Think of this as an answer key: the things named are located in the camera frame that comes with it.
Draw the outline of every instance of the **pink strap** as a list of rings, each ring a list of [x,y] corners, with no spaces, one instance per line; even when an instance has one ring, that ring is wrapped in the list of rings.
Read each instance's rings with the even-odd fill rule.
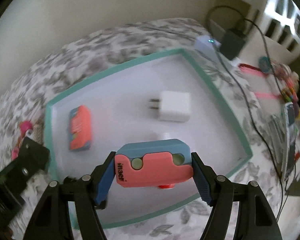
[[[274,95],[270,93],[254,92],[257,98],[267,98],[267,99],[280,99],[281,95]]]
[[[261,71],[254,70],[254,69],[251,69],[251,68],[241,67],[240,69],[243,73],[246,73],[246,74],[259,76],[259,77],[266,77],[267,76],[267,75],[263,74]]]

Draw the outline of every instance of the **colorful toy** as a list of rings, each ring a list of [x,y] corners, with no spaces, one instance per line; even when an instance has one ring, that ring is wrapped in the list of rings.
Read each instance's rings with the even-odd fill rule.
[[[287,87],[282,89],[283,100],[293,103],[295,117],[300,116],[300,107],[298,105],[298,96],[297,92],[299,89],[299,76],[296,72],[292,72],[290,68],[285,64],[279,64],[275,71],[274,75],[279,79],[285,81]]]
[[[190,148],[178,139],[126,144],[114,162],[123,187],[164,187],[193,176]]]
[[[70,150],[87,150],[92,141],[89,109],[81,105],[70,111]]]

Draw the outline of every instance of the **blue round object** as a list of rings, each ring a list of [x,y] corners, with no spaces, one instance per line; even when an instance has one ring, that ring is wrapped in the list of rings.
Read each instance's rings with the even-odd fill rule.
[[[259,59],[259,68],[264,74],[272,73],[271,63],[268,57],[261,57]]]

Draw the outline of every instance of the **tray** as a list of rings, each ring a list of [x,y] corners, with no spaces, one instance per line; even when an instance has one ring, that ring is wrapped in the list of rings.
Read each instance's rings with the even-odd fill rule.
[[[62,181],[90,174],[124,144],[164,137],[184,141],[217,174],[231,176],[252,151],[231,108],[202,67],[186,50],[168,50],[111,67],[57,95],[45,114],[52,178]],[[149,99],[158,98],[163,90],[191,93],[188,122],[158,120]],[[89,150],[70,152],[69,112],[82,104],[91,112],[93,140]],[[97,212],[102,226],[113,228],[170,212],[198,197],[192,179],[169,190],[123,188],[114,181],[107,208]]]

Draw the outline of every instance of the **green circle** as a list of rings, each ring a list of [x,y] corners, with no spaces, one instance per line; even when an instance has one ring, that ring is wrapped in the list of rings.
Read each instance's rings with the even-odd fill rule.
[[[184,163],[185,158],[181,153],[176,153],[172,155],[172,161],[175,165],[180,166],[182,163]]]
[[[140,170],[143,166],[143,161],[140,158],[134,158],[131,161],[131,167],[135,170]]]

